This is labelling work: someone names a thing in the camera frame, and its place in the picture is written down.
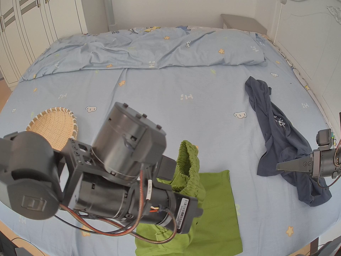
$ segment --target woven bamboo basket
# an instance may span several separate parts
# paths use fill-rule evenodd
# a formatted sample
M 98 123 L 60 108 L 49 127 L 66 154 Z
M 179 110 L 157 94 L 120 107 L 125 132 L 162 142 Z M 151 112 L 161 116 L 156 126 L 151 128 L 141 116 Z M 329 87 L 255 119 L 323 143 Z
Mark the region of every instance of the woven bamboo basket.
M 26 131 L 42 135 L 53 149 L 60 151 L 69 138 L 77 139 L 78 125 L 69 109 L 54 107 L 34 117 Z

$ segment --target nightstand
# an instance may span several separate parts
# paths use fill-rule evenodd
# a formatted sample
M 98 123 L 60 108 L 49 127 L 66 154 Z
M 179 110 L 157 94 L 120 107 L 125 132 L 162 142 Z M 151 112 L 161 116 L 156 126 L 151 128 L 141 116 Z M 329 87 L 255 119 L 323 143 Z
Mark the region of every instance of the nightstand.
M 258 23 L 255 19 L 250 17 L 243 17 L 238 15 L 222 14 L 223 28 L 235 28 L 246 31 L 254 31 L 260 34 L 266 34 L 267 29 Z

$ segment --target barcode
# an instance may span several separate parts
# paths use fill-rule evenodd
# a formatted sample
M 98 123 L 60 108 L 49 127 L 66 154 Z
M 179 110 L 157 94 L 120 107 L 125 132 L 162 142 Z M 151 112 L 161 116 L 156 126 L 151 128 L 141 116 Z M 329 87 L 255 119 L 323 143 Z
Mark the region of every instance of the barcode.
M 176 216 L 176 224 L 177 224 L 178 229 L 181 228 L 182 221 L 183 221 L 183 218 L 185 217 L 185 213 L 187 210 L 188 202 L 189 202 L 189 199 L 187 198 L 182 198 L 181 200 L 178 215 Z

